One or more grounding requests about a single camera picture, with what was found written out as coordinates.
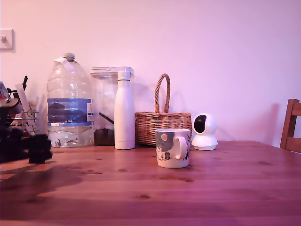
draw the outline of bottle cap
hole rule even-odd
[[[131,73],[127,71],[120,71],[117,73],[117,80],[128,80],[131,81]]]
[[[74,53],[64,53],[63,57],[72,57],[72,58],[75,58],[75,55]]]

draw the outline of security camera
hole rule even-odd
[[[217,140],[214,136],[217,124],[212,115],[203,113],[198,114],[192,121],[192,129],[195,137],[192,145],[198,150],[214,150],[217,146]]]

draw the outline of basket handle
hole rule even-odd
[[[165,103],[165,107],[164,107],[164,113],[168,113],[168,110],[169,110],[170,79],[169,79],[168,74],[163,74],[159,78],[159,81],[158,81],[157,86],[156,86],[156,91],[155,91],[155,113],[159,113],[159,111],[160,111],[160,107],[159,107],[159,89],[160,89],[161,83],[162,83],[164,78],[166,78],[166,81],[167,81],[166,103]]]

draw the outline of wooden chair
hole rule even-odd
[[[301,116],[301,103],[299,100],[289,99],[280,148],[294,152],[301,152],[301,138],[293,138],[297,116]]]

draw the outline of mug illustration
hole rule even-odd
[[[156,133],[157,158],[161,161],[170,160],[171,156],[168,152],[174,146],[174,132]]]
[[[190,136],[187,135],[187,137],[188,137],[188,141],[187,141],[187,153],[186,153],[185,159],[189,159]]]
[[[166,159],[166,160],[171,159],[170,153],[169,153],[169,152],[165,152],[164,155],[165,155],[165,159]]]

